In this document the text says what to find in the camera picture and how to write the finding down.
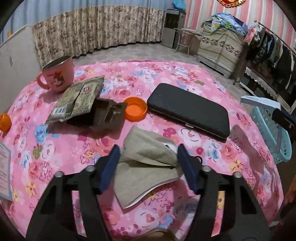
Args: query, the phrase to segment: black case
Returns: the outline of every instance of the black case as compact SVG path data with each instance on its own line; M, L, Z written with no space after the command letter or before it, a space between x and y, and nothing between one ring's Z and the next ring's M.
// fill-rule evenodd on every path
M223 106L178 87L159 84L147 105L151 112L220 141L230 134L228 113Z

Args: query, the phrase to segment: mug handle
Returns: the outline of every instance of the mug handle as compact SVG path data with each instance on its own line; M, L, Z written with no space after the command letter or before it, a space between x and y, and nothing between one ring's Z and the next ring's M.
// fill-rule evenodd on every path
M40 73L37 75L37 77L36 77L37 84L38 84L41 88L46 89L46 90L49 90L50 87L48 86L48 84L44 84L44 83L41 81L41 79L40 79L41 75L42 75L42 72L40 72Z

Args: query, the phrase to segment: pink floral tablecloth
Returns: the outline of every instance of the pink floral tablecloth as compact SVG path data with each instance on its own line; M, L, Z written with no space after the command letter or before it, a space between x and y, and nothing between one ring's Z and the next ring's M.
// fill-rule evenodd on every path
M141 122L125 121L121 133L104 137L65 123L56 124L53 130L49 130L43 123L61 94L53 94L32 82L10 108L8 114L12 127L1 137L12 152L10 174L13 192L13 202L2 199L1 204L21 234L26 234L38 199L55 172L79 172L94 164L98 157L107 155L114 144L122 147L132 125L171 138L176 144L184 143L191 155L201 156L203 165L209 165L217 172L228 175L242 172L267 220L272 221L283 200L273 158L246 110L206 70L174 61L122 61L75 68L75 81L98 75L105 75L101 97L116 102L129 96L147 100L159 83L176 85L217 102L228 111L231 134L226 143L221 143L150 113ZM178 181L158 187L128 209L123 210L119 206L112 185L98 200L115 240L136 237L155 227L169 229L177 238L183 239L199 197L189 190L183 176ZM223 204L224 193L220 192L213 234L219 232ZM73 194L73 210L77 229L80 234L85 234L77 193Z

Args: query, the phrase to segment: barcode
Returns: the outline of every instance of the barcode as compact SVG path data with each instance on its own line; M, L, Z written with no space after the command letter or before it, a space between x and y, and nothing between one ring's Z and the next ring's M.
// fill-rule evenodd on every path
M67 106L55 108L54 111L53 111L53 115L63 115L63 114L65 114L66 113L66 107Z

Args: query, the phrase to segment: blue curtain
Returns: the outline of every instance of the blue curtain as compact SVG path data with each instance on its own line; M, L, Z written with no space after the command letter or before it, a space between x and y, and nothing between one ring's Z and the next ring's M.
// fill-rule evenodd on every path
M7 39L8 31L14 33L22 26L44 21L63 12L88 6L130 5L160 10L170 8L171 0L24 0L0 33L0 44Z

